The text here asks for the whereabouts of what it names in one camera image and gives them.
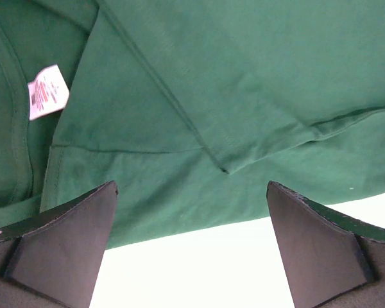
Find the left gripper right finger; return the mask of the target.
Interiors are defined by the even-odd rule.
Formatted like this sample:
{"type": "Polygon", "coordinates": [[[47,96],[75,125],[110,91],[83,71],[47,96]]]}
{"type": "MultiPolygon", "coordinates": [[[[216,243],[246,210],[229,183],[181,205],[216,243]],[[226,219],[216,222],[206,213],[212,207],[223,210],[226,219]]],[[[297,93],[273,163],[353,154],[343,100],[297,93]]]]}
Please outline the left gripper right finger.
{"type": "Polygon", "coordinates": [[[266,198],[295,307],[385,307],[385,228],[278,182],[266,198]]]}

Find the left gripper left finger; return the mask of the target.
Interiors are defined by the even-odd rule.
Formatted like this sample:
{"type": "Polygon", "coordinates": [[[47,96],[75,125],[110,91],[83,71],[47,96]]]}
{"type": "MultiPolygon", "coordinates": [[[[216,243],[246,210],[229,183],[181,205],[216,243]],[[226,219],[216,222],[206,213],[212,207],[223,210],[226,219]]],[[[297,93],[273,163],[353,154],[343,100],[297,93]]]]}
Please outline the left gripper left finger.
{"type": "Polygon", "coordinates": [[[0,307],[89,307],[117,207],[104,183],[0,228],[0,307]]]}

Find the dark green t shirt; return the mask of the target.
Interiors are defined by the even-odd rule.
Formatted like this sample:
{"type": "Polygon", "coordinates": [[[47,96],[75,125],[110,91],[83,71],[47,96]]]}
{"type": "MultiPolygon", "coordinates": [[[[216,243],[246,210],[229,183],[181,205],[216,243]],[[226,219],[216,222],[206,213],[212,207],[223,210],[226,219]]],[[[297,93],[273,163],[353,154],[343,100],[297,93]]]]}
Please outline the dark green t shirt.
{"type": "Polygon", "coordinates": [[[0,1],[0,227],[109,181],[109,248],[385,193],[385,1],[0,1]]]}

